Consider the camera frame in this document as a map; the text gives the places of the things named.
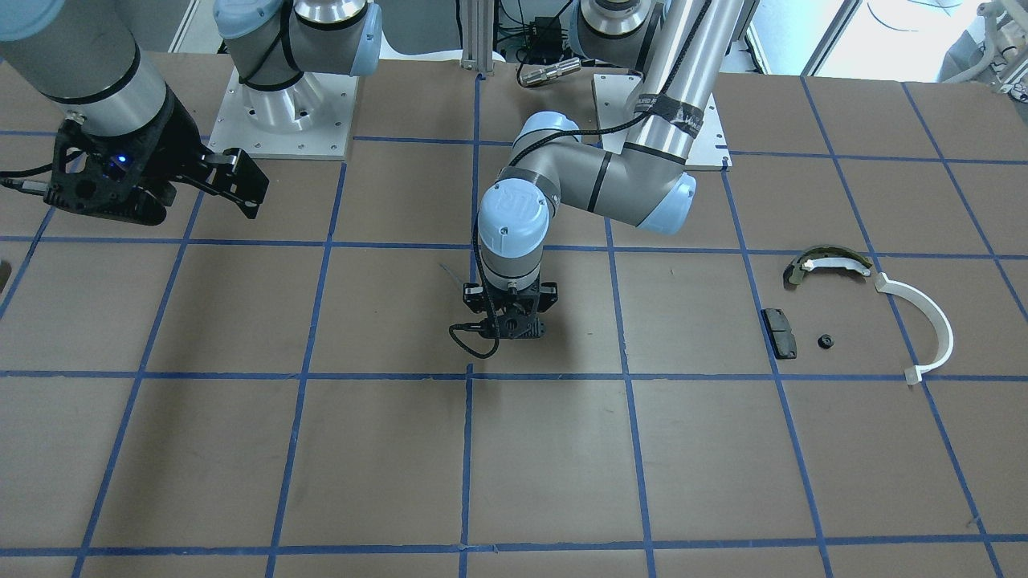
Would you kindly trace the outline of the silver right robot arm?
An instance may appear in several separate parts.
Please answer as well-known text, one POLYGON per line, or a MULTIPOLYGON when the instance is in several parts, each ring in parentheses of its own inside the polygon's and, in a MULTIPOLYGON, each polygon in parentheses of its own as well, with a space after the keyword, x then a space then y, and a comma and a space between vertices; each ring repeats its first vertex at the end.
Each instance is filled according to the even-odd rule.
MULTIPOLYGON (((307 128, 324 97, 316 73, 371 75, 382 41, 372 1, 217 1, 219 34, 234 59, 255 124, 307 128)), ((194 118, 107 1, 4 1, 2 57, 63 122, 54 158, 4 172, 2 183, 69 213, 158 226, 175 184, 234 202, 257 216, 269 180, 245 148, 201 143, 194 118)))

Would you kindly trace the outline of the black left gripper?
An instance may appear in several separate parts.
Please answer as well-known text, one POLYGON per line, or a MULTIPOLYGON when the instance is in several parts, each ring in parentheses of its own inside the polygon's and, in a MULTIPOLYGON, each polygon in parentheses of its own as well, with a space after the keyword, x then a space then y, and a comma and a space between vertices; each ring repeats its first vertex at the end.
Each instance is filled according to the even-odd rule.
MULTIPOLYGON (((488 297, 492 298, 495 317, 501 315, 510 315, 511 317, 514 315, 539 315, 558 301, 558 285, 555 282, 542 283, 537 279, 528 288, 520 291, 503 291, 488 283, 484 286, 479 284, 463 285, 463 302, 473 312, 488 312, 486 300, 488 297)), ((466 332, 477 332, 476 329, 479 328, 482 321, 464 324, 463 329, 466 332)))

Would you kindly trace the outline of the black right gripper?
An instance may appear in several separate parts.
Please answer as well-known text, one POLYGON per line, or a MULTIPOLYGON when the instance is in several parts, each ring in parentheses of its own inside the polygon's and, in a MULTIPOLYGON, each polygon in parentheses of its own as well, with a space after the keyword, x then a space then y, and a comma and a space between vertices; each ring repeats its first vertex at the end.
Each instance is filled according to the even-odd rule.
POLYGON ((56 134, 54 160, 70 148, 84 151, 77 173, 54 167, 43 200, 60 210, 140 226, 158 226, 175 200, 173 181, 234 202, 247 219, 256 219, 269 179, 243 148, 210 153, 194 118, 166 89, 157 116, 121 136, 91 136, 64 120, 56 134))

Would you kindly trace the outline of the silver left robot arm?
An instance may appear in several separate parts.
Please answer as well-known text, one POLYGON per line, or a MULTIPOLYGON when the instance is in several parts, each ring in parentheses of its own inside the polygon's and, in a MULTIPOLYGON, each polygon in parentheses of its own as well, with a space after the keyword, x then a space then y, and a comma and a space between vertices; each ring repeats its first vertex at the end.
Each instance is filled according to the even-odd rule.
POLYGON ((501 340, 539 338, 558 286, 541 278, 544 244, 561 206, 659 234, 678 233, 696 180, 687 171, 720 66, 743 11, 741 1, 573 1, 570 44, 578 55, 638 72, 614 104, 614 124, 592 131, 565 114, 524 122, 510 160, 481 195, 472 230, 478 279, 463 303, 482 315, 455 324, 501 340), (585 136, 621 135, 619 150, 585 136))

